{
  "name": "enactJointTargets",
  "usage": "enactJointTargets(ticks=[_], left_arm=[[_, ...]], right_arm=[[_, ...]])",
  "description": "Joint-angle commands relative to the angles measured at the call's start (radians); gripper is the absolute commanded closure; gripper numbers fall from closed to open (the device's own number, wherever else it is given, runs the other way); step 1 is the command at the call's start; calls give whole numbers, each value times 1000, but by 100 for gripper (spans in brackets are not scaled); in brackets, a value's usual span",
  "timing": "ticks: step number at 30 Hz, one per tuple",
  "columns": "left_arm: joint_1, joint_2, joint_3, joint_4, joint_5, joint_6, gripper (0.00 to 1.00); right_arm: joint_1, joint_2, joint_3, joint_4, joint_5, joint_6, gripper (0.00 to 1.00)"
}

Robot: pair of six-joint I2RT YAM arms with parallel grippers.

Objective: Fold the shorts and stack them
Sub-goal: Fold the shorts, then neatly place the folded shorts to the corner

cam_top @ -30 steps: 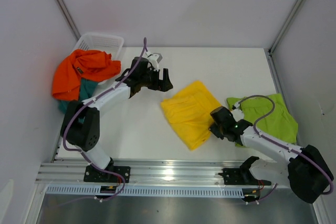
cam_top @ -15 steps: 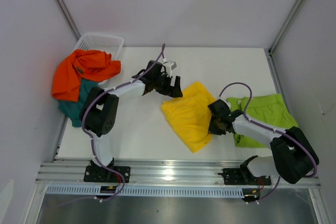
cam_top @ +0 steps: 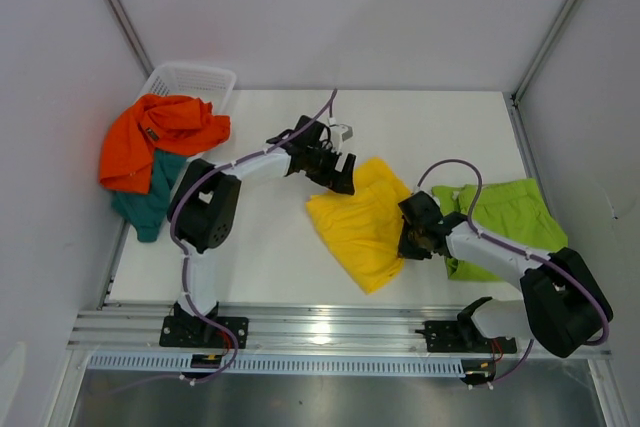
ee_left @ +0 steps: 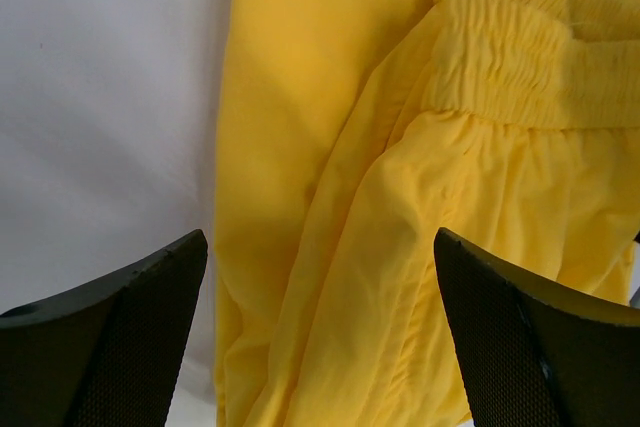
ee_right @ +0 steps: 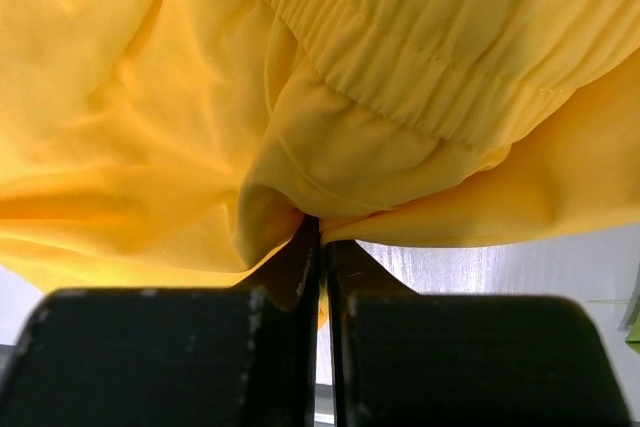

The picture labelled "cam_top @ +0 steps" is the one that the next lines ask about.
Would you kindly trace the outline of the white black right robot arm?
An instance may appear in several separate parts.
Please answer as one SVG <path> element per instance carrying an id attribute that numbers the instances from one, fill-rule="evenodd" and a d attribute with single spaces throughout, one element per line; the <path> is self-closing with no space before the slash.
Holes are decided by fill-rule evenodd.
<path id="1" fill-rule="evenodd" d="M 456 336 L 464 348 L 475 351 L 493 339 L 520 338 L 567 358 L 581 346 L 607 341 L 613 310 L 577 251 L 530 247 L 461 213 L 443 214 L 424 191 L 400 202 L 399 209 L 400 257 L 425 260 L 439 255 L 470 262 L 520 292 L 518 300 L 485 296 L 461 310 Z"/>

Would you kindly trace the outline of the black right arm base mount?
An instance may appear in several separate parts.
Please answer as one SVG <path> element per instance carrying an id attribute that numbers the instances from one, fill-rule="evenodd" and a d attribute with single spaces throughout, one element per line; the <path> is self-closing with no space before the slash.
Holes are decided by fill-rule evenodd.
<path id="1" fill-rule="evenodd" d="M 514 339 L 484 337 L 470 323 L 459 321 L 424 321 L 414 331 L 426 343 L 430 353 L 503 353 L 515 354 L 517 343 Z"/>

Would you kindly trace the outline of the lime green shorts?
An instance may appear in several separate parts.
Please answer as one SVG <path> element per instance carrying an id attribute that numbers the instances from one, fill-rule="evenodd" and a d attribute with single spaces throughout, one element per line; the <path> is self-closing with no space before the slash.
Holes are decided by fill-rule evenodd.
<path id="1" fill-rule="evenodd" d="M 432 195 L 443 214 L 471 214 L 475 223 L 534 248 L 556 252 L 569 245 L 568 236 L 550 215 L 535 180 L 487 184 L 478 200 L 477 187 L 437 185 Z"/>

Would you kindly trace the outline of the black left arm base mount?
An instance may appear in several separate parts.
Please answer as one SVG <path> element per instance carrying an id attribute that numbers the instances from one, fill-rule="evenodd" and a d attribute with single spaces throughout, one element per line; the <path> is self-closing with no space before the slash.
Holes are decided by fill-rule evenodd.
<path id="1" fill-rule="evenodd" d="M 225 327 L 237 339 L 240 349 L 246 347 L 249 319 L 246 317 L 217 316 L 217 310 L 209 318 Z M 163 319 L 159 345 L 169 348 L 231 349 L 233 342 L 227 332 L 204 322 L 175 304 L 172 313 Z"/>

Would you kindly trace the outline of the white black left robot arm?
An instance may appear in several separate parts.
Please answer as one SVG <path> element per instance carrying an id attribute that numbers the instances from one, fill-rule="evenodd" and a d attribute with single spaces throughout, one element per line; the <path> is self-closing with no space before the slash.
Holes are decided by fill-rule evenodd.
<path id="1" fill-rule="evenodd" d="M 181 293 L 177 304 L 189 316 L 182 335 L 197 347 L 216 337 L 210 317 L 219 303 L 211 251 L 231 233 L 242 186 L 303 173 L 334 193 L 355 194 L 356 156 L 342 153 L 353 129 L 331 117 L 328 124 L 301 116 L 296 127 L 266 141 L 259 151 L 222 165 L 204 159 L 189 163 L 171 200 L 170 237 L 182 250 Z"/>

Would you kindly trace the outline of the yellow shorts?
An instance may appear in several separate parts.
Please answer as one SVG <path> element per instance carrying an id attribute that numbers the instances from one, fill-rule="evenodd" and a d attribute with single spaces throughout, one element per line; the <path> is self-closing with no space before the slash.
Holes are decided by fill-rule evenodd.
<path id="1" fill-rule="evenodd" d="M 306 210 L 319 237 L 357 284 L 369 295 L 403 269 L 398 244 L 403 228 L 399 203 L 410 190 L 379 157 L 354 172 L 355 194 L 328 191 L 314 195 Z"/>

